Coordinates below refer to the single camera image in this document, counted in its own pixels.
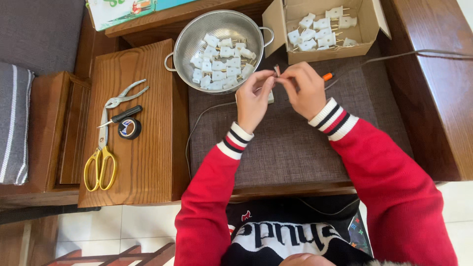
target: metal colander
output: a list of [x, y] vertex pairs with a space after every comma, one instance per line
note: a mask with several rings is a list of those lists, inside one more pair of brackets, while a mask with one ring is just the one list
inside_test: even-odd
[[[261, 29], [267, 29], [271, 32], [269, 42], [263, 42]], [[274, 33], [266, 27], [258, 27], [257, 24], [248, 16], [232, 10], [216, 10], [196, 17], [189, 22], [182, 30], [176, 40], [174, 52], [170, 53], [164, 59], [164, 66], [169, 71], [177, 71], [177, 74], [191, 87], [210, 94], [227, 94], [236, 91], [246, 80], [238, 79], [238, 85], [229, 89], [202, 89], [200, 85], [192, 82], [194, 65], [189, 61], [193, 57], [198, 57], [203, 53], [207, 43], [204, 41], [206, 34], [213, 35], [220, 40], [231, 38], [246, 40], [246, 48], [256, 54], [256, 69], [263, 57], [263, 48], [270, 44], [274, 39]], [[175, 69], [167, 66], [166, 62], [169, 56], [174, 55]], [[218, 58], [219, 61], [226, 62], [226, 58]]]

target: striped cuff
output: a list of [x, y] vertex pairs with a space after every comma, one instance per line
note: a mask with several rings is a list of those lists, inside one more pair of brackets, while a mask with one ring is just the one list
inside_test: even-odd
[[350, 115], [335, 99], [330, 98], [320, 113], [309, 121], [309, 125], [328, 135], [330, 141], [342, 139], [355, 126], [358, 117]]
[[225, 138], [217, 144], [217, 147], [228, 157], [239, 160], [248, 142], [250, 142], [253, 137], [254, 134], [249, 135], [233, 122], [230, 131]]

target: gray cushion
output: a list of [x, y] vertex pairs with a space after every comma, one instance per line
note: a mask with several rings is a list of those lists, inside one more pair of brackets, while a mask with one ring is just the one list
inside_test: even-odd
[[[342, 58], [310, 65], [321, 75], [341, 73], [365, 60], [379, 57], [377, 43], [365, 56]], [[259, 69], [271, 69], [276, 63], [287, 68], [284, 46], [262, 62]], [[208, 107], [235, 100], [230, 95], [209, 95], [189, 88], [190, 128], [199, 114]], [[307, 124], [288, 101], [284, 88], [277, 85], [275, 101], [256, 128], [255, 137], [243, 153], [235, 176], [235, 188], [283, 185], [307, 182], [342, 182], [349, 177], [340, 156], [331, 148], [327, 136]], [[387, 132], [409, 155], [409, 140], [383, 62], [374, 62], [357, 68], [341, 77], [327, 91], [348, 112], [371, 122]], [[213, 145], [227, 133], [237, 119], [235, 105], [215, 108], [204, 114], [191, 142], [192, 172], [195, 173]]]
[[84, 0], [0, 1], [0, 62], [74, 71]]
[[34, 73], [0, 62], [0, 184], [28, 178], [28, 112]]

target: hand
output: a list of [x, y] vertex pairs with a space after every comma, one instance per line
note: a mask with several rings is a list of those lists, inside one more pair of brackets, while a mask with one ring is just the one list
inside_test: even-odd
[[324, 79], [307, 62], [288, 67], [276, 82], [286, 89], [292, 108], [308, 121], [325, 107]]
[[250, 135], [268, 109], [268, 96], [274, 87], [274, 76], [276, 73], [271, 70], [255, 72], [236, 92], [238, 125]]

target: cardboard box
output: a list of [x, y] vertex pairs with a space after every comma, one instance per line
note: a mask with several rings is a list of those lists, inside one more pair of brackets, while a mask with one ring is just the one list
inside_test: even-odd
[[[327, 50], [301, 52], [297, 49], [292, 51], [294, 46], [288, 41], [287, 34], [297, 29], [303, 17], [313, 13], [317, 15], [314, 19], [317, 21], [325, 17], [326, 10], [339, 6], [350, 8], [344, 10], [343, 14], [349, 14], [352, 18], [357, 17], [358, 22], [355, 27], [335, 30], [335, 33], [342, 32], [337, 39], [353, 39], [358, 42], [357, 45], [341, 47], [342, 42], [340, 42], [338, 43], [340, 47]], [[332, 21], [332, 25], [337, 24], [338, 21]], [[282, 0], [274, 0], [263, 13], [263, 25], [274, 31], [274, 41], [265, 47], [266, 57], [281, 45], [285, 45], [289, 64], [365, 55], [376, 40], [379, 29], [391, 38], [379, 0], [286, 0], [285, 4]], [[264, 33], [265, 41], [268, 41], [270, 37], [270, 34]]]

